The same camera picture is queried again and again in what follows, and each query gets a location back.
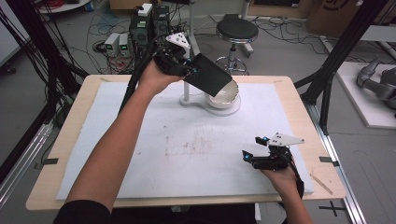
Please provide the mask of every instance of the person's left hand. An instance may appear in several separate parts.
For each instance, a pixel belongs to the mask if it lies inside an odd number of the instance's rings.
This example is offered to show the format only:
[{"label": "person's left hand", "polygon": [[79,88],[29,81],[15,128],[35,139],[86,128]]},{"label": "person's left hand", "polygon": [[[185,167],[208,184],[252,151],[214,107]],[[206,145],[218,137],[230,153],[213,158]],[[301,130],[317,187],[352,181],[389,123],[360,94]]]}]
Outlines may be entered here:
[{"label": "person's left hand", "polygon": [[170,83],[180,81],[183,78],[164,74],[159,70],[155,62],[151,60],[143,72],[137,88],[143,89],[154,96],[162,92]]}]

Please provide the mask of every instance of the black stool seat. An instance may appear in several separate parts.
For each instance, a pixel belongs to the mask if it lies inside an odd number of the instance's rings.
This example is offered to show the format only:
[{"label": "black stool seat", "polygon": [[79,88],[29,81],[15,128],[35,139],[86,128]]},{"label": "black stool seat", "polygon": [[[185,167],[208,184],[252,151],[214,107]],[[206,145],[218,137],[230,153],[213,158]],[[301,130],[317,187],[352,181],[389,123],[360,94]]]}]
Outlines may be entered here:
[{"label": "black stool seat", "polygon": [[217,26],[217,33],[222,39],[232,43],[246,44],[257,38],[259,29],[243,19],[226,19],[220,21]]}]

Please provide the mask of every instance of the hand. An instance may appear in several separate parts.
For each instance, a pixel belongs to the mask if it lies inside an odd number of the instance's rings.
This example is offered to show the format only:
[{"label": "hand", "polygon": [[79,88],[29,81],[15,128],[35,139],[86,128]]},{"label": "hand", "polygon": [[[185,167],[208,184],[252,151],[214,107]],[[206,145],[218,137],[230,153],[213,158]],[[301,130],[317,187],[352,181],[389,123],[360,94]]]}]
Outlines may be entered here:
[{"label": "hand", "polygon": [[162,92],[170,83],[182,80],[183,77],[168,76],[161,72],[156,63],[151,60],[139,80],[138,89],[145,90],[154,96]]},{"label": "hand", "polygon": [[290,167],[285,170],[261,170],[261,172],[271,180],[274,188],[281,196],[297,191],[296,176]]}]

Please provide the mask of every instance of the human arm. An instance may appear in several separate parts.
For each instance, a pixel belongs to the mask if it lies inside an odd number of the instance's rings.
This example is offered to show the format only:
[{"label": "human arm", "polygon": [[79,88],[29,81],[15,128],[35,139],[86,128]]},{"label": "human arm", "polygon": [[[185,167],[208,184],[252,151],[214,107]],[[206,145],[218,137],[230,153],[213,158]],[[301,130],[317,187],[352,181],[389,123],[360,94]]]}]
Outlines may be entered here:
[{"label": "human arm", "polygon": [[275,190],[285,204],[286,215],[289,224],[309,224],[311,217],[300,198],[296,187],[294,172],[288,167],[285,170],[271,171],[261,170],[272,182]]},{"label": "human arm", "polygon": [[180,77],[166,76],[148,64],[128,103],[99,140],[79,173],[66,203],[91,200],[111,211],[128,169],[151,99]]}]

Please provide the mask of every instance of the person's right arm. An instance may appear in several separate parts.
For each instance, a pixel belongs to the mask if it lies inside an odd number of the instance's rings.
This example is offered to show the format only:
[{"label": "person's right arm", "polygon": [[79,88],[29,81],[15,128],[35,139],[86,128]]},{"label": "person's right arm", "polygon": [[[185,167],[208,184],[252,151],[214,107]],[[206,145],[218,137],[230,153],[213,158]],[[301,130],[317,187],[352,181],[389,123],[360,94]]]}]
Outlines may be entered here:
[{"label": "person's right arm", "polygon": [[300,198],[296,187],[296,177],[294,172],[288,167],[285,170],[269,171],[262,170],[272,182],[274,188],[285,204],[286,215],[289,224],[309,224],[311,217]]}]

